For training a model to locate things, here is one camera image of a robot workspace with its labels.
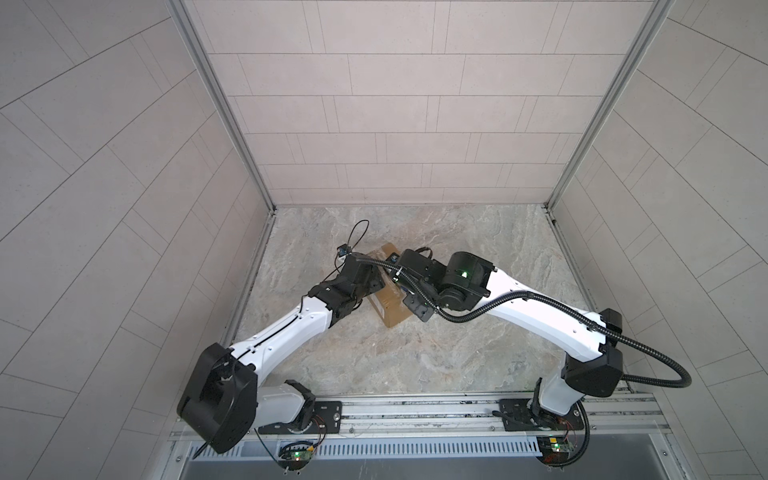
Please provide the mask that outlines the brown cardboard express box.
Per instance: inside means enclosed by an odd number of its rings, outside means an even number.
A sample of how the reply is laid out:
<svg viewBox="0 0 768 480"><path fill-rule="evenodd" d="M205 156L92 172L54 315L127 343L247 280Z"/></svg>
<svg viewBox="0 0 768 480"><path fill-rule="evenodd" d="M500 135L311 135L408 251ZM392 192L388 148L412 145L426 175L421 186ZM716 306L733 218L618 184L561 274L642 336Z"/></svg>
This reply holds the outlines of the brown cardboard express box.
<svg viewBox="0 0 768 480"><path fill-rule="evenodd" d="M403 303L405 292L391 280L389 271L379 267L384 287L367 297L374 311L387 328L394 328L412 316Z"/></svg>

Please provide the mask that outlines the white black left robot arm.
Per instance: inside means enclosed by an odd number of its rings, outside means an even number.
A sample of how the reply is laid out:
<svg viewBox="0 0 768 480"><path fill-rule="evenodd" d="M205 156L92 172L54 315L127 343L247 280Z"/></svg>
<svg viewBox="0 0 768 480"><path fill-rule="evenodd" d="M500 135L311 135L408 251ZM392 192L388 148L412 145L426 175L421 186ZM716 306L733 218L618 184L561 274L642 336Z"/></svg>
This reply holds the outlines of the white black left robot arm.
<svg viewBox="0 0 768 480"><path fill-rule="evenodd" d="M312 287L280 320L231 346L208 346L184 388L177 415L219 454L262 426L284 424L304 431L314 416L316 397L311 390L294 380L266 388L263 382L299 347L383 288L372 258L348 255L335 278Z"/></svg>

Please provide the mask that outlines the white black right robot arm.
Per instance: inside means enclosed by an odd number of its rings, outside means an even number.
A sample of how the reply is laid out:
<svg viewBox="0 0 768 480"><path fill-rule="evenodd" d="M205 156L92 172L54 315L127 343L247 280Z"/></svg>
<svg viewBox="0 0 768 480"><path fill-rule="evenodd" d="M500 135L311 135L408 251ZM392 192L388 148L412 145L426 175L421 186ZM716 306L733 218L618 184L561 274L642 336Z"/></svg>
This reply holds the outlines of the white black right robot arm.
<svg viewBox="0 0 768 480"><path fill-rule="evenodd" d="M619 384L622 353L606 331L621 331L620 315L564 305L533 290L469 252L446 265L422 250L392 254L392 280L406 291L404 303L426 321L437 314L467 323L489 314L522 327L565 352L562 368L537 381L528 409L534 417L564 417L586 396L607 398Z"/></svg>

